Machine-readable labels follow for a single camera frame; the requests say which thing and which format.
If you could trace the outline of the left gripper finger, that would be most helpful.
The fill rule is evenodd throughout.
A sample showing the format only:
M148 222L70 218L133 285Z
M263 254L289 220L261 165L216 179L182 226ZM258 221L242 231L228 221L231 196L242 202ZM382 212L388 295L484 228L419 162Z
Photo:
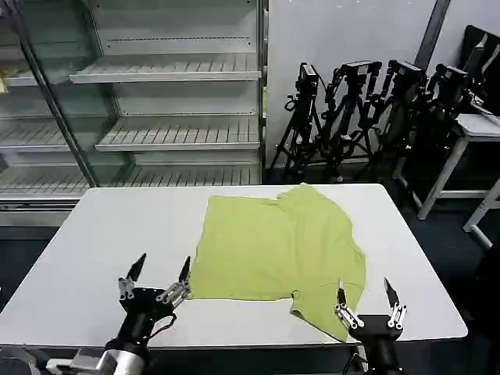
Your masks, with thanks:
M188 256L184 262L177 282L173 283L165 291L159 294L155 300L164 305L176 309L191 293L190 286L191 257Z
M134 298L134 288L141 274L143 265L145 263L147 254L144 253L141 257L132 264L127 275L125 277L120 277L118 279L118 285L120 290L120 300L127 300Z

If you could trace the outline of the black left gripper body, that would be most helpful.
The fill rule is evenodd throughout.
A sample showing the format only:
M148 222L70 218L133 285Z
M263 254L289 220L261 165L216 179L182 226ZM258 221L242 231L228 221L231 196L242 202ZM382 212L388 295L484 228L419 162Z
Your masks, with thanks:
M154 336L173 325L177 315L173 303L163 301L164 292L162 289L135 287L133 297L120 302L126 312L116 337L120 344L146 346ZM156 323L167 317L170 322L153 331Z

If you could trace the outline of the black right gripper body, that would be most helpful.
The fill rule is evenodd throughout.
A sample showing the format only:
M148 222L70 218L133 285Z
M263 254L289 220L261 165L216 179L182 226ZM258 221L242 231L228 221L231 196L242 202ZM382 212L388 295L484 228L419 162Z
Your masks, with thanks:
M402 368L398 363L395 342L402 334L402 330L389 327L389 315L359 315L364 326L349 328L349 335L362 343L366 352L366 361L369 374L393 375L401 374Z

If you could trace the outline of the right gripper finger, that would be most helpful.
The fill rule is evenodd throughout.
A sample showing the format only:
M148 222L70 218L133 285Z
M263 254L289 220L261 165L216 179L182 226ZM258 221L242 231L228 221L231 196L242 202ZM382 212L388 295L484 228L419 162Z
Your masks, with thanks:
M390 281L386 277L384 278L384 286L391 307L391 315L387 326L389 328L402 329L402 322L408 311L407 305L400 302L397 291L391 286Z
M344 289L344 283L341 278L338 279L337 286L337 304L335 314L347 330L356 330L364 327L364 322L347 305L347 298Z

